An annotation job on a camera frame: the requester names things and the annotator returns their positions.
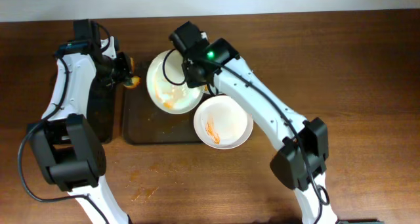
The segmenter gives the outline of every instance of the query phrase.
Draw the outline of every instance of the wooden table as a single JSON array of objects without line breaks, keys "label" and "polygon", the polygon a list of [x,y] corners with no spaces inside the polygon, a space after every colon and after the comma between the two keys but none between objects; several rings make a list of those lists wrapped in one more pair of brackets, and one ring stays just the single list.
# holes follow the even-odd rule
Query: wooden table
[{"label": "wooden table", "polygon": [[[420,220],[420,10],[100,20],[136,61],[170,49],[186,20],[227,39],[286,104],[329,128],[327,189],[341,219]],[[72,200],[42,204],[23,190],[16,154],[26,124],[51,97],[52,53],[71,21],[0,24],[0,223],[88,223]],[[244,145],[104,145],[107,180],[134,223],[252,223],[300,218],[295,195],[269,168],[262,131]],[[41,197],[63,195],[29,149],[24,173]]]}]

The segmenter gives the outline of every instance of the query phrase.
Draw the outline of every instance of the food scrap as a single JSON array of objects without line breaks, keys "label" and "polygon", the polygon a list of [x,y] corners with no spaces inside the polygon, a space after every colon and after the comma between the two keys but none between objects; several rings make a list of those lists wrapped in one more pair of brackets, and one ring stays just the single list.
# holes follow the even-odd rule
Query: food scrap
[{"label": "food scrap", "polygon": [[207,123],[205,124],[205,130],[216,145],[221,142],[219,134],[215,131],[215,122],[213,121],[213,117],[210,115],[207,119]]}]

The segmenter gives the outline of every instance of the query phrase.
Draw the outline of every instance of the white plate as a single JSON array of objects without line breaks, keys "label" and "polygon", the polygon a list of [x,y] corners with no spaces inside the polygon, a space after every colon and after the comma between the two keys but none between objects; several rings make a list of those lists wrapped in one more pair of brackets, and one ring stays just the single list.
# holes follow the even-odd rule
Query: white plate
[{"label": "white plate", "polygon": [[[154,104],[170,114],[183,114],[197,106],[203,97],[203,87],[190,89],[186,83],[176,86],[169,83],[163,76],[163,59],[169,51],[160,53],[149,66],[146,76],[147,91]],[[173,51],[165,63],[167,77],[180,83],[184,80],[182,72],[182,56],[178,51]]]},{"label": "white plate", "polygon": [[254,122],[231,97],[222,95],[204,101],[194,115],[194,129],[207,145],[236,148],[251,135]]}]

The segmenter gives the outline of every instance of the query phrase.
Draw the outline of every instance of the green light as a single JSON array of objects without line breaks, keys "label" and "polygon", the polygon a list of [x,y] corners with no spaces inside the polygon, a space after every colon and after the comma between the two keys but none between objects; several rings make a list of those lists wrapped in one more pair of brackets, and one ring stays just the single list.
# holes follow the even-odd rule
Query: green light
[{"label": "green light", "polygon": [[214,53],[213,51],[209,51],[209,52],[207,53],[207,57],[208,57],[208,58],[213,58],[213,57],[215,57],[215,53]]}]

